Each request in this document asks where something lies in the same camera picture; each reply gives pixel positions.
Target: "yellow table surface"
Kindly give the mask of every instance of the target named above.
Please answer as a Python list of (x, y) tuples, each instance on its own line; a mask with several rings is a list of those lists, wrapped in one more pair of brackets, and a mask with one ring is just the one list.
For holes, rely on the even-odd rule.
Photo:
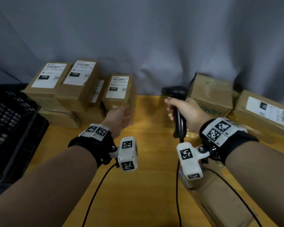
[[(163, 127), (166, 104), (161, 96), (137, 96), (134, 124), (115, 140), (134, 136), (138, 146), (138, 169), (123, 172), (113, 168), (106, 176), (91, 206), (85, 226), (179, 226), (175, 181), (179, 143), (173, 129)], [(26, 172), (67, 148), (68, 142), (89, 124), (79, 129), (50, 125)], [(284, 140), (269, 145), (284, 153)], [(66, 220), (64, 227), (81, 226), (90, 200), (107, 169), (101, 166), (87, 191)], [(246, 194), (227, 169), (224, 176), (254, 210), (262, 226), (276, 226)], [(179, 207), (184, 226), (210, 226), (193, 198), (179, 182)]]

